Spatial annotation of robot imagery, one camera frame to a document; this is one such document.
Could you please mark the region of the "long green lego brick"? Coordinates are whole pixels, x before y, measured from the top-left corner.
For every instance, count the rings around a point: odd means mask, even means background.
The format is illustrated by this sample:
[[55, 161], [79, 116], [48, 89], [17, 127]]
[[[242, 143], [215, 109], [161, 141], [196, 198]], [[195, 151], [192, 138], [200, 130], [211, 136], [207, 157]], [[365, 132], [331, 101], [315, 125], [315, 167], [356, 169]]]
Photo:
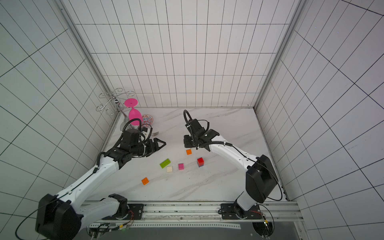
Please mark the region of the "long green lego brick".
[[164, 169], [164, 168], [167, 167], [170, 163], [171, 163], [170, 159], [166, 159], [166, 160], [164, 160], [163, 162], [160, 163], [160, 166], [161, 166], [162, 169]]

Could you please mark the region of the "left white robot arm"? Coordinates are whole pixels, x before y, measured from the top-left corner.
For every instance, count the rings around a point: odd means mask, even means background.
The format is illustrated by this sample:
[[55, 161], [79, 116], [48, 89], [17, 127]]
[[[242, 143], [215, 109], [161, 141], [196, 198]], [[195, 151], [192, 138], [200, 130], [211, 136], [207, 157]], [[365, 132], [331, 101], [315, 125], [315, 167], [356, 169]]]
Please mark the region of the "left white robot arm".
[[125, 130], [114, 146], [99, 154], [96, 165], [56, 195], [45, 195], [39, 202], [35, 230], [49, 240], [72, 240], [77, 233], [105, 217], [125, 219], [128, 200], [111, 194], [84, 206], [88, 197], [110, 176], [133, 158], [145, 158], [159, 151], [166, 142], [158, 138], [141, 140], [139, 130]]

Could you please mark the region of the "aluminium mounting rail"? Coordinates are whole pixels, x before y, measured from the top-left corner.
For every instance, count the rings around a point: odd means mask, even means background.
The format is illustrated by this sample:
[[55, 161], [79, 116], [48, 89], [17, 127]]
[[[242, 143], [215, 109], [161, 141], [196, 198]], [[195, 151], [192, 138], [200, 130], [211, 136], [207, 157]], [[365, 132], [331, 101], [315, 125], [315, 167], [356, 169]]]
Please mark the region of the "aluminium mounting rail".
[[277, 222], [303, 222], [294, 202], [254, 204], [250, 210], [236, 210], [230, 202], [127, 202], [123, 213], [113, 213], [111, 199], [86, 201], [78, 211], [81, 228], [99, 231], [133, 228], [208, 227], [238, 229], [241, 222], [260, 223], [271, 228]]

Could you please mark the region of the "patterned small bowl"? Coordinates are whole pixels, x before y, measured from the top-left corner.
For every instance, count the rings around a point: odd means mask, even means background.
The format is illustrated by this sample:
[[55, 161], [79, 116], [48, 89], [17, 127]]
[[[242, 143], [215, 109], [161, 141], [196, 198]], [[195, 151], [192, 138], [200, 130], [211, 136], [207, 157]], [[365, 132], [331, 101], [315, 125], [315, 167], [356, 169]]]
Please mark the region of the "patterned small bowl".
[[154, 123], [154, 118], [151, 115], [142, 115], [143, 126], [152, 126], [153, 123]]

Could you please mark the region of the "pink plastic wine glass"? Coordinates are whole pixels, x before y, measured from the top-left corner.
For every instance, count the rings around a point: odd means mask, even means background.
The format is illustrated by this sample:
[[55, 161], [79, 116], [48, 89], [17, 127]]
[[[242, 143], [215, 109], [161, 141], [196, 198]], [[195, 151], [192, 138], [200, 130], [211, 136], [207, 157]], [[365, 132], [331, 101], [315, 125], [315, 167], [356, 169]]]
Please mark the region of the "pink plastic wine glass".
[[139, 119], [140, 121], [132, 121], [131, 124], [134, 126], [138, 126], [140, 123], [143, 122], [142, 114], [139, 110], [135, 109], [135, 107], [138, 105], [138, 100], [135, 98], [130, 98], [125, 100], [124, 105], [127, 108], [130, 108], [130, 112], [128, 114], [129, 121], [133, 119]]

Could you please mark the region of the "orange lego brick front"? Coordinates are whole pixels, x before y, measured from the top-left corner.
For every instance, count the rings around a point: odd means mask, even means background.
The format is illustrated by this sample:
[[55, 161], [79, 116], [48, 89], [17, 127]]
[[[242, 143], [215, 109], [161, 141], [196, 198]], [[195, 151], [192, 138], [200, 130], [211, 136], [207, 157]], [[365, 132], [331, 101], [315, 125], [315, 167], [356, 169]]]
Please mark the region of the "orange lego brick front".
[[149, 183], [149, 180], [148, 180], [148, 178], [144, 178], [144, 179], [142, 179], [142, 183], [143, 183], [143, 185], [146, 185], [146, 184], [148, 184], [148, 183]]

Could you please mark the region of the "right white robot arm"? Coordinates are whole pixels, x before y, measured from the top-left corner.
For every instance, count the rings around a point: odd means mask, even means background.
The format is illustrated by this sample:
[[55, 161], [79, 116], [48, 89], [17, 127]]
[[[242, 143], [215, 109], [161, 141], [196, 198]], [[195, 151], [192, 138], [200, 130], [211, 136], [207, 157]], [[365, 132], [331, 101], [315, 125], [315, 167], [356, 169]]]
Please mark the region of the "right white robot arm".
[[265, 155], [257, 157], [242, 151], [215, 130], [202, 127], [197, 119], [185, 118], [185, 122], [189, 132], [184, 136], [186, 148], [206, 149], [243, 171], [245, 189], [234, 202], [233, 214], [245, 219], [248, 211], [256, 204], [264, 203], [279, 185], [271, 160]]

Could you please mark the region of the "red lego brick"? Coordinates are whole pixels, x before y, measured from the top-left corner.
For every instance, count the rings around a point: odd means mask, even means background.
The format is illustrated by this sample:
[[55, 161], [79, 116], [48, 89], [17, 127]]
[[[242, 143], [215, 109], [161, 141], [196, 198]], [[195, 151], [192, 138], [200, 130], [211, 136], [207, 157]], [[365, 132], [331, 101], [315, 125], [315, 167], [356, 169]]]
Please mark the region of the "red lego brick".
[[198, 163], [198, 165], [204, 165], [205, 162], [204, 162], [203, 158], [198, 158], [197, 163]]

